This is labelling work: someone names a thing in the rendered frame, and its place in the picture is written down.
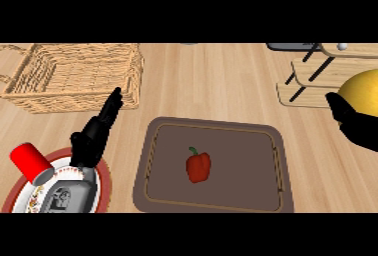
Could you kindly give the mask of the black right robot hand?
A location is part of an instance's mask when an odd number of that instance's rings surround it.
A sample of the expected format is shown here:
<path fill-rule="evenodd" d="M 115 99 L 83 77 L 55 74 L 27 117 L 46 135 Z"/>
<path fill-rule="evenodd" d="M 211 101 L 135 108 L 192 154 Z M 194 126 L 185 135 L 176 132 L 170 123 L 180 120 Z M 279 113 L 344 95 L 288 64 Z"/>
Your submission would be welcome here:
<path fill-rule="evenodd" d="M 344 136 L 358 146 L 378 152 L 378 117 L 359 113 L 337 93 L 330 92 L 325 98 Z"/>

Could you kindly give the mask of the yellow lemon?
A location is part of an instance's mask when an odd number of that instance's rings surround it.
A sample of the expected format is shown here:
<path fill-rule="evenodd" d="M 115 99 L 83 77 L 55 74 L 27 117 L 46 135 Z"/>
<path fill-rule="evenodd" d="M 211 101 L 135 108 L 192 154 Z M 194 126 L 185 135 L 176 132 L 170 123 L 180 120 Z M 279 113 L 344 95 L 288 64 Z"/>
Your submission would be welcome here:
<path fill-rule="evenodd" d="M 338 94 L 358 112 L 378 117 L 378 69 L 356 74 L 344 82 Z"/>

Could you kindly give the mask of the wooden tiered shelf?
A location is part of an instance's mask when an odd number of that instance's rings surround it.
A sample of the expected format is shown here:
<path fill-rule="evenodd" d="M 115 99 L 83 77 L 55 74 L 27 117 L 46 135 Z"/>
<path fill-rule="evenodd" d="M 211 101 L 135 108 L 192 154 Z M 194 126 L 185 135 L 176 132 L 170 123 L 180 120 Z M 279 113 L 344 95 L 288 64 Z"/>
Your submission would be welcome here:
<path fill-rule="evenodd" d="M 284 106 L 327 108 L 325 94 L 337 92 L 361 72 L 378 69 L 378 43 L 321 43 L 322 58 L 291 61 L 293 73 L 276 84 Z"/>

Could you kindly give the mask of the brown tray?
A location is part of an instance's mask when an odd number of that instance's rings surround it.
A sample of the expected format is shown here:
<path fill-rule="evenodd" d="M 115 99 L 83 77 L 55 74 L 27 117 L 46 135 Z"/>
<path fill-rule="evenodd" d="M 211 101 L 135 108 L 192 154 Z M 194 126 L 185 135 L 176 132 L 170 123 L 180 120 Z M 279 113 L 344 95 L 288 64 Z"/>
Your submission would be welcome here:
<path fill-rule="evenodd" d="M 211 158 L 210 177 L 198 183 L 186 173 L 191 147 Z M 133 202 L 144 212 L 293 212 L 278 130 L 259 124 L 155 118 L 146 131 Z"/>

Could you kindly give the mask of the red can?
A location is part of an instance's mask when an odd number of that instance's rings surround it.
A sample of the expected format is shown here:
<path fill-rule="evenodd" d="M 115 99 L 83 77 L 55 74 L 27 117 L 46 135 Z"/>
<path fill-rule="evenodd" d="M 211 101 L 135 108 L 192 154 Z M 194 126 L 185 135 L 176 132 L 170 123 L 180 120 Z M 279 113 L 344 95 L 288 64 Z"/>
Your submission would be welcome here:
<path fill-rule="evenodd" d="M 11 160 L 34 186 L 43 185 L 55 174 L 55 167 L 31 143 L 22 143 L 11 152 Z"/>

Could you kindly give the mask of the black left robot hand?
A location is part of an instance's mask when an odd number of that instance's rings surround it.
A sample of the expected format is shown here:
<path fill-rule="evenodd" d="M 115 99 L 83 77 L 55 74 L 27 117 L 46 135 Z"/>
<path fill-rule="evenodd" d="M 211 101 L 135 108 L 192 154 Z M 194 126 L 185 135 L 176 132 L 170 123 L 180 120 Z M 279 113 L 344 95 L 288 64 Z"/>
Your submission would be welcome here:
<path fill-rule="evenodd" d="M 121 88 L 117 87 L 105 101 L 98 116 L 93 116 L 80 132 L 71 134 L 73 167 L 95 168 L 107 147 L 110 130 L 123 107 Z"/>

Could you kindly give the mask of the red bell pepper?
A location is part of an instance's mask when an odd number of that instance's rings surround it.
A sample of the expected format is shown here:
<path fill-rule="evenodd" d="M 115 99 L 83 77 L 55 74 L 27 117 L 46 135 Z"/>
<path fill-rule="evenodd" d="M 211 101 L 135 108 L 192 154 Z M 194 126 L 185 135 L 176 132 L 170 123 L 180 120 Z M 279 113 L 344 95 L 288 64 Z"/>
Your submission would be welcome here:
<path fill-rule="evenodd" d="M 210 177 L 211 158 L 207 153 L 198 153 L 195 147 L 189 148 L 192 156 L 186 160 L 186 173 L 192 183 L 203 182 Z"/>

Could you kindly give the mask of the wicker basket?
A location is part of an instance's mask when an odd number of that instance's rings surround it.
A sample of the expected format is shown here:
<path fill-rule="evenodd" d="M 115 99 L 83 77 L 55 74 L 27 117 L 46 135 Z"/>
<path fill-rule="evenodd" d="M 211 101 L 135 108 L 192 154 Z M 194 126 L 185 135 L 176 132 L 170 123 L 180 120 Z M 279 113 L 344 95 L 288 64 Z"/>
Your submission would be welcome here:
<path fill-rule="evenodd" d="M 22 55 L 0 75 L 0 98 L 33 114 L 98 111 L 115 89 L 123 108 L 139 107 L 144 56 L 136 43 L 0 44 Z"/>

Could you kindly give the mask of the red-rimmed white plate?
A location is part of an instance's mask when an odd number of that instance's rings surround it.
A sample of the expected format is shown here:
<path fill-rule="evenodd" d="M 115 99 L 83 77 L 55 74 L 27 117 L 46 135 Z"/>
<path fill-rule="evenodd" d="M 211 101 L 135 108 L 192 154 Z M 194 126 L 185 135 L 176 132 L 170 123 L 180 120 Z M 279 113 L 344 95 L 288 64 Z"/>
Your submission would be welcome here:
<path fill-rule="evenodd" d="M 52 152 L 46 155 L 46 159 L 51 163 L 55 163 L 58 160 L 64 160 L 71 157 L 71 149 L 64 148 Z M 98 203 L 93 205 L 93 210 L 96 212 L 107 212 L 108 211 L 108 205 L 111 201 L 111 190 L 113 190 L 113 182 L 111 182 L 111 172 L 107 165 L 105 160 L 101 160 L 98 166 L 96 166 L 96 174 L 98 174 Z M 15 203 L 17 199 L 20 197 L 20 194 L 28 184 L 28 180 L 25 177 L 21 177 L 11 189 L 11 192 L 8 194 L 2 212 L 11 213 L 15 209 Z"/>

